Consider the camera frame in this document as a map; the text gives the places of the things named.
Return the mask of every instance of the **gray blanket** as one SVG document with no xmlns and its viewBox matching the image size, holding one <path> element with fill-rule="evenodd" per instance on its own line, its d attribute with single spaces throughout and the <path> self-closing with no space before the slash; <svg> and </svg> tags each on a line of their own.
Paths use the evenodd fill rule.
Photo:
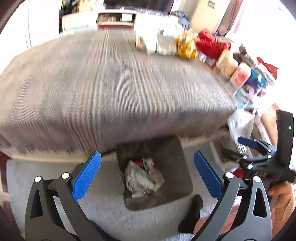
<svg viewBox="0 0 296 241">
<path fill-rule="evenodd" d="M 0 75 L 0 103 L 0 144 L 20 152 L 210 135 L 236 109 L 205 64 L 148 56 L 121 29 L 63 36 L 15 57 Z"/>
</svg>

